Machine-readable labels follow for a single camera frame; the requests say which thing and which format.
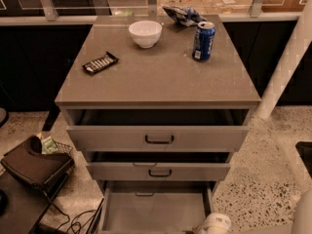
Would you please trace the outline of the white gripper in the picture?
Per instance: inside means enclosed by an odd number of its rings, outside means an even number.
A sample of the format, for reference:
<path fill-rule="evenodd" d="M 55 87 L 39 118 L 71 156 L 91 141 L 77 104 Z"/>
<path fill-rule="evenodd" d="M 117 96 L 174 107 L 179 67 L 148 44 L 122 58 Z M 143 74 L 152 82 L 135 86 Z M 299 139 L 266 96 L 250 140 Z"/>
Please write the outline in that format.
<path fill-rule="evenodd" d="M 229 216 L 220 213 L 211 213 L 193 229 L 194 234 L 231 234 L 232 222 Z"/>

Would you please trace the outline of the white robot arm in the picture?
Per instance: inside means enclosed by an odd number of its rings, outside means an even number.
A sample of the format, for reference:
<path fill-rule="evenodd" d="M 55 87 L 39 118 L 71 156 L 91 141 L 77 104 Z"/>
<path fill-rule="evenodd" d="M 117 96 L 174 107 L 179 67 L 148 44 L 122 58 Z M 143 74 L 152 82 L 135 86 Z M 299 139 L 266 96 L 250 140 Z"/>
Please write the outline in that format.
<path fill-rule="evenodd" d="M 311 18 L 308 3 L 250 122 L 250 132 L 213 196 L 214 210 L 231 218 L 233 234 L 288 230 L 301 194 L 311 188 L 295 145 L 311 139 L 312 109 L 277 105 L 311 43 Z"/>

